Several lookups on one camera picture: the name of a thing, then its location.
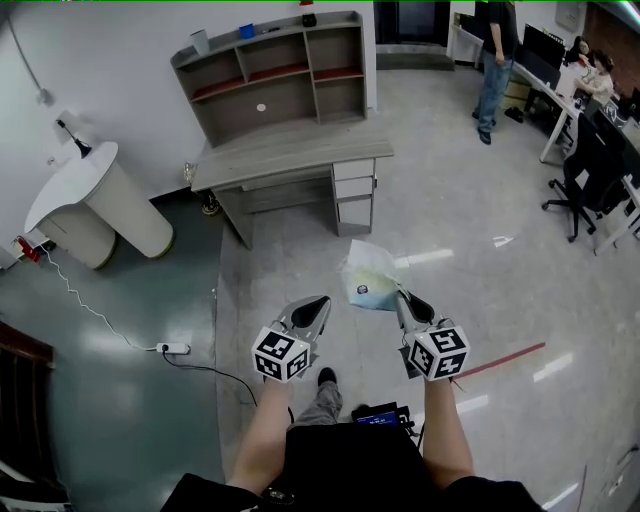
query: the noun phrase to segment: human arm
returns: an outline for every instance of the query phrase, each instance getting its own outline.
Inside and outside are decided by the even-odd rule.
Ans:
[[[504,64],[504,53],[502,51],[502,32],[500,32],[499,23],[491,23],[491,37],[493,44],[496,46],[496,64],[502,66]]]
[[[282,473],[290,425],[289,385],[267,379],[229,485],[261,494]]]
[[[473,476],[473,460],[456,410],[449,379],[424,381],[424,444],[422,457],[434,484],[450,484]]]
[[[607,80],[607,76],[596,79],[595,75],[589,75],[584,78],[576,78],[575,85],[578,89],[582,89],[589,94],[599,94],[602,92],[611,92],[613,90],[613,82]]]

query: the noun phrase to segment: office chair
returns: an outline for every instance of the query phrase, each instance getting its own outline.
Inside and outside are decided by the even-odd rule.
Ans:
[[[603,138],[591,121],[581,114],[578,118],[578,147],[564,161],[564,183],[553,179],[549,187],[556,186],[567,199],[551,199],[542,204],[547,210],[550,204],[569,208],[573,213],[573,235],[567,240],[573,243],[578,237],[578,219],[582,216],[589,225],[587,233],[596,231],[585,208],[600,214],[607,205],[607,194],[626,174],[621,157],[621,145],[611,132]],[[587,171],[588,177],[582,187],[576,178]]]

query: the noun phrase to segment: computer monitor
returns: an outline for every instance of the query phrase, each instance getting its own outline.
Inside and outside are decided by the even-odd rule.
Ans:
[[[560,69],[564,58],[564,46],[559,41],[531,25],[525,25],[522,46],[549,63],[554,69]]]

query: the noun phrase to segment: wooden desk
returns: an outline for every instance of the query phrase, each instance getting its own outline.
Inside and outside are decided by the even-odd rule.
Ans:
[[[371,231],[375,160],[393,148],[374,120],[260,128],[203,151],[191,189],[211,189],[244,244],[252,214],[332,200],[339,236]]]

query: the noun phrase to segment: electronic device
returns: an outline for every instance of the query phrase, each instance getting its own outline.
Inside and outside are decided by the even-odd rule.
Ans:
[[[398,407],[396,402],[369,407],[363,405],[351,412],[351,419],[360,425],[381,425],[399,427],[407,431],[411,437],[419,437],[413,431],[415,423],[411,421],[411,413],[406,405]]]
[[[522,46],[538,55],[554,69],[560,69],[565,53],[564,45],[549,34],[531,25],[525,25]]]

